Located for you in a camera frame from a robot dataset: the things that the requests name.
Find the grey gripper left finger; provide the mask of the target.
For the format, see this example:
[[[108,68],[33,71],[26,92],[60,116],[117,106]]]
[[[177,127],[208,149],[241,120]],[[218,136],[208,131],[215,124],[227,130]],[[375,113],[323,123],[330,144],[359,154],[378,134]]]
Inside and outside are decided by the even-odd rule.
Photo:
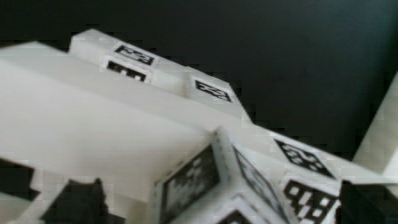
[[[67,181],[48,208],[28,214],[17,224],[110,224],[103,182]]]

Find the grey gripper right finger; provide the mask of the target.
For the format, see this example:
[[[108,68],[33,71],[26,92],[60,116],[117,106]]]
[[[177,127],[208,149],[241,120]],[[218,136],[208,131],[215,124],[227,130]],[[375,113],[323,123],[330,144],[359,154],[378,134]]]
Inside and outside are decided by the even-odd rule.
[[[335,224],[398,224],[398,197],[380,184],[344,181]]]

